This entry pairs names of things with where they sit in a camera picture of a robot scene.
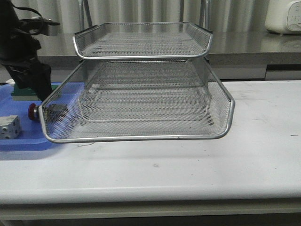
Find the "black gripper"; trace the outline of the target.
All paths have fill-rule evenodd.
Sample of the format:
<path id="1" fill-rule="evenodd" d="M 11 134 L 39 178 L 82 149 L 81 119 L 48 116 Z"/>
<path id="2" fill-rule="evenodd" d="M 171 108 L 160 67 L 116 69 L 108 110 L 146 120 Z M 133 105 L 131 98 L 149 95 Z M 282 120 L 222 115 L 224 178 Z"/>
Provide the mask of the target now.
<path id="1" fill-rule="evenodd" d="M 51 67 L 38 61 L 37 39 L 8 39 L 0 41 L 0 64 L 5 67 L 21 89 L 32 88 L 44 101 L 51 93 Z"/>

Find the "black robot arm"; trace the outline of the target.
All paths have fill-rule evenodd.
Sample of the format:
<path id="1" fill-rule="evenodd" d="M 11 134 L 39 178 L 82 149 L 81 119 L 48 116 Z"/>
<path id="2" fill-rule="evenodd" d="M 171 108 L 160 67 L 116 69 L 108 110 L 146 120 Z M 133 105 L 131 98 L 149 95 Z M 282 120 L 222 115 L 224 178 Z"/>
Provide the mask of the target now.
<path id="1" fill-rule="evenodd" d="M 39 18 L 20 20 L 15 9 L 34 12 Z M 51 68 L 38 59 L 41 45 L 33 36 L 50 24 L 32 8 L 17 7 L 10 0 L 0 2 L 0 64 L 20 89 L 31 88 L 42 101 L 52 93 Z"/>

